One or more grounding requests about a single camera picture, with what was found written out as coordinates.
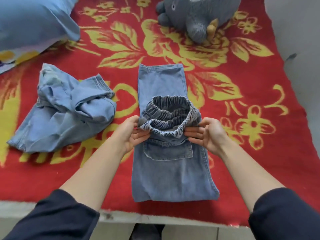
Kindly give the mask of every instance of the dark sleeve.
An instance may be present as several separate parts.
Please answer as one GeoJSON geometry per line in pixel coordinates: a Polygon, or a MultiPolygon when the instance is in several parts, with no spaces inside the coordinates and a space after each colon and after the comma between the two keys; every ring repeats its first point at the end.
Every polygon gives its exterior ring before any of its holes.
{"type": "Polygon", "coordinates": [[[254,205],[249,224],[257,240],[320,239],[320,215],[287,188],[262,195],[254,205]]]}
{"type": "Polygon", "coordinates": [[[99,215],[88,206],[76,202],[64,190],[58,189],[39,201],[3,240],[89,240],[99,215]]]}

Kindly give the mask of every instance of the light blue jeans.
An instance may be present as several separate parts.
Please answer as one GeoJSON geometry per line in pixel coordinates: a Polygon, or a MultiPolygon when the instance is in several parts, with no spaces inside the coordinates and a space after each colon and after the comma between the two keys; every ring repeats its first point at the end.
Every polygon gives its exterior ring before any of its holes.
{"type": "Polygon", "coordinates": [[[183,135],[201,114],[187,98],[182,64],[139,67],[139,126],[150,138],[134,148],[132,195],[135,202],[216,200],[208,153],[183,135]]]}
{"type": "Polygon", "coordinates": [[[44,63],[37,103],[7,143],[34,153],[52,152],[84,141],[112,122],[117,107],[111,100],[113,96],[114,92],[99,74],[79,82],[54,65],[44,63]]]}

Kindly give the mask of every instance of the gray stuffed animal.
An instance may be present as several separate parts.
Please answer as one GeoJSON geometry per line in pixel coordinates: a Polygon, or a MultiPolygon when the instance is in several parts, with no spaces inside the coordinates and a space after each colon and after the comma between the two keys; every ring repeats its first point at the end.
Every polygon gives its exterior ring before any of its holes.
{"type": "Polygon", "coordinates": [[[241,0],[163,0],[156,6],[161,26],[187,31],[201,44],[213,38],[215,30],[233,17],[241,0]]]}

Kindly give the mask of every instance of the right hand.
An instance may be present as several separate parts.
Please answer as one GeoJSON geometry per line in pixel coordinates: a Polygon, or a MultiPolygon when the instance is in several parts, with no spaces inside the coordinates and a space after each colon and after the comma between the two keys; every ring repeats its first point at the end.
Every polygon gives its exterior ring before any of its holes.
{"type": "Polygon", "coordinates": [[[229,143],[231,139],[222,128],[220,121],[206,117],[198,126],[186,127],[183,134],[191,143],[203,146],[212,154],[221,157],[223,145],[229,143]]]}

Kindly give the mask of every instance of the tile floor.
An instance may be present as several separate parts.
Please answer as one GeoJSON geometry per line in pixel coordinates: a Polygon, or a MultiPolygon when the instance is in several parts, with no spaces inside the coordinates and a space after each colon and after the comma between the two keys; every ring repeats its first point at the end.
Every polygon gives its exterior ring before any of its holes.
{"type": "MultiPolygon", "coordinates": [[[[0,239],[17,223],[17,219],[0,218],[0,239]]],[[[98,223],[91,240],[128,240],[134,224],[98,223]]],[[[254,240],[249,228],[167,225],[163,240],[254,240]]]]}

